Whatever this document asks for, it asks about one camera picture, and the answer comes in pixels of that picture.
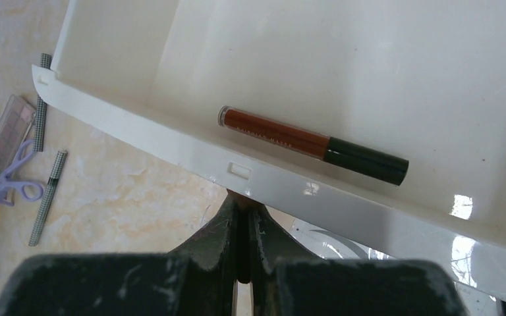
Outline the white drawer organizer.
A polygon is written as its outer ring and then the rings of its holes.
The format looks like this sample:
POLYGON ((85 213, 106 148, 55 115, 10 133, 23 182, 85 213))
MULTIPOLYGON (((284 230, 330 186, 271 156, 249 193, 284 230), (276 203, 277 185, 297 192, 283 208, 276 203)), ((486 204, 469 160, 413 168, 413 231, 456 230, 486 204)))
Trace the white drawer organizer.
POLYGON ((506 301, 506 1, 71 1, 54 108, 506 301), (242 109, 409 162, 394 186, 218 124, 242 109))

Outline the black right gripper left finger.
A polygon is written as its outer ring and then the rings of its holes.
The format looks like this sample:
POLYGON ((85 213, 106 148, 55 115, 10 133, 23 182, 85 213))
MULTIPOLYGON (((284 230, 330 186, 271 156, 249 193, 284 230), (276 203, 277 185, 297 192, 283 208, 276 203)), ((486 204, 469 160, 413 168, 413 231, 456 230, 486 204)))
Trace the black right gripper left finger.
POLYGON ((47 253, 25 259, 0 315, 234 315, 239 211, 215 216, 167 253, 47 253))

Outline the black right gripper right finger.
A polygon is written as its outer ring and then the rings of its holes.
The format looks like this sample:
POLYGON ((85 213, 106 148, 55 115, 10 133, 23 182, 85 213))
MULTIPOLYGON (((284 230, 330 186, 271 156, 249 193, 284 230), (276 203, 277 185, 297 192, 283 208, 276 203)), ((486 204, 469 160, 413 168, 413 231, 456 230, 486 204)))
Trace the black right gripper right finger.
POLYGON ((453 281, 435 263, 323 259, 268 213, 248 214, 255 315, 465 315, 453 281))

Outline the clear nude eyeshadow palette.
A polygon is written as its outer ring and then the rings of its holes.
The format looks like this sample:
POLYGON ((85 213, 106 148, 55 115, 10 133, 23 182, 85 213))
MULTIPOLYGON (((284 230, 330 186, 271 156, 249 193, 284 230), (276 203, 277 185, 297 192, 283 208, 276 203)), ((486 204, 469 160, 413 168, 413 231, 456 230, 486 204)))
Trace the clear nude eyeshadow palette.
POLYGON ((0 174, 12 163, 31 129, 36 109, 23 98, 11 95, 0 118, 0 174))

